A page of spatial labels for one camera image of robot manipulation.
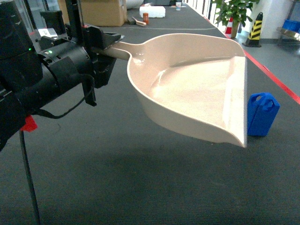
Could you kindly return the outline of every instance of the traffic cone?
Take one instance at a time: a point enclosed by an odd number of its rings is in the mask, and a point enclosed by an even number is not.
[[[244,46],[261,47],[261,45],[259,44],[259,40],[261,36],[262,23],[263,23],[263,13],[259,13],[251,29],[247,41],[243,43]]]
[[[233,18],[230,17],[230,20],[227,24],[227,27],[226,27],[226,30],[225,30],[225,34],[231,38],[231,32],[232,32],[232,29],[233,29]]]

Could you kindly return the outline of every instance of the blue bin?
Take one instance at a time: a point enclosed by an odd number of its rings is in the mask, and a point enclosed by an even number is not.
[[[267,92],[251,95],[248,101],[248,130],[250,136],[266,136],[280,108],[278,101]]]
[[[283,24],[282,28],[299,32],[300,29],[300,22],[293,21],[293,20],[285,20],[285,23]]]

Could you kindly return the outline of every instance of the red line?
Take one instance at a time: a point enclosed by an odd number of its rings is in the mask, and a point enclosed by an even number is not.
[[[257,61],[252,55],[250,55],[246,50],[244,50],[245,55],[250,59],[261,71],[263,71],[275,84],[277,84],[282,90],[284,90],[292,99],[294,99],[298,104],[300,104],[300,97],[289,89],[284,83],[281,82],[268,68]]]

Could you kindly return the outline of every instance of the table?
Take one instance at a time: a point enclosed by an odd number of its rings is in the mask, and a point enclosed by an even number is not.
[[[167,33],[223,37],[191,8],[165,8],[166,18],[147,27],[104,31],[130,43]],[[117,60],[96,107],[82,104],[60,120],[34,117],[39,129],[25,138],[43,224],[300,223],[300,107],[252,61],[248,97],[270,92],[281,108],[269,134],[248,137],[246,149],[152,122],[126,66]],[[45,109],[59,114],[81,98],[78,86]],[[18,134],[0,153],[0,192],[0,224],[34,224]]]

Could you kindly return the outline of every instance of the white box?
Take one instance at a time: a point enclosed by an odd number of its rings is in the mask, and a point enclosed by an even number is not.
[[[140,16],[143,17],[143,13],[148,13],[149,18],[162,18],[165,17],[165,7],[163,6],[141,6]]]

